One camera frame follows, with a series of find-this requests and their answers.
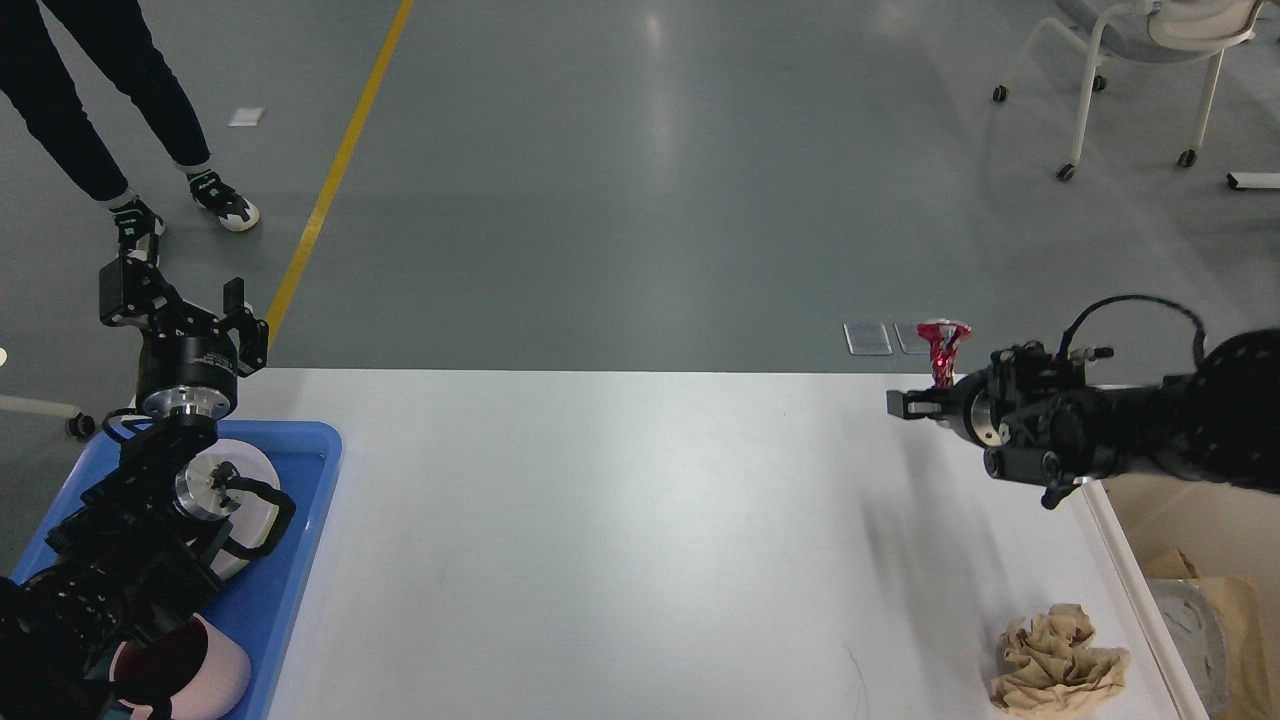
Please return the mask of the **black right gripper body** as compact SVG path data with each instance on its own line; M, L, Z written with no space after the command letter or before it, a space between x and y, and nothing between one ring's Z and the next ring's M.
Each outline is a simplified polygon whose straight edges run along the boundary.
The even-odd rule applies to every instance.
M959 437L984 448L1005 445L1001 434L1001 411L989 396L991 369L964 375L954 383L948 414L951 429Z

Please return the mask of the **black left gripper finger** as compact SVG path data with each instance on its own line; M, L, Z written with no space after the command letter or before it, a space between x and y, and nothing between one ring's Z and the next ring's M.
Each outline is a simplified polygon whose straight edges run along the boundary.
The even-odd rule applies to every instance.
M266 366L270 327L256 318L247 304L242 278L234 277L223 286L221 314L209 314L209 372L224 377L248 377Z
M163 273L128 254L99 270L99 320L106 327L132 327L146 340L193 334L195 311Z

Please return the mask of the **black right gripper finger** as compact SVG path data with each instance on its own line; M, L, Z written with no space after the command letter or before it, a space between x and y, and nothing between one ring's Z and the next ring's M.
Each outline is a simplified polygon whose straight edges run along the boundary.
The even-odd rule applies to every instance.
M955 388L888 389L886 392L887 413L902 420L947 421L957 415L957 407Z

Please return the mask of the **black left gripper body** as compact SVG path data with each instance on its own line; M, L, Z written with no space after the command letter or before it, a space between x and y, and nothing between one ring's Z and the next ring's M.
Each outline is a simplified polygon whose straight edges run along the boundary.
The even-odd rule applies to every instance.
M196 414L223 419L238 405L236 346L225 336L155 336L142 341L134 400L154 419Z

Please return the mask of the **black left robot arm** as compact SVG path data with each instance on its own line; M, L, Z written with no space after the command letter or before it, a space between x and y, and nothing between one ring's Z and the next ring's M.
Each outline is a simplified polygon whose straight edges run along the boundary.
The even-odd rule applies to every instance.
M154 643L223 587L220 552L252 562L282 542L296 505L232 462L197 456L238 404L237 382L268 360L269 324L229 279L223 311L184 301L151 263L120 255L99 273L104 325L142 336L133 407L120 410L118 466L81 496L46 537L55 561L17 583L3 579L3 716L99 719L114 700L172 716L152 682L95 680L124 641Z

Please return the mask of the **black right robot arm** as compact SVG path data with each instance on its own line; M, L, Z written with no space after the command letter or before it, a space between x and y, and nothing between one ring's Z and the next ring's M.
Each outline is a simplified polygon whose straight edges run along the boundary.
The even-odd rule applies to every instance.
M1073 341L1093 313L1115 302L1107 297L1087 306L1056 350L1038 341L1001 348L963 378L954 373L955 355L970 327L922 323L916 332L929 347L932 384L888 391L887 411L906 421L934 421L980 447L989 477L1042 488L1046 509L1088 480L1129 471L1276 493L1277 329L1235 334L1207 351L1202 319L1153 297L1190 320L1193 370L1156 386L1093 386L1088 365L1114 350L1075 348Z

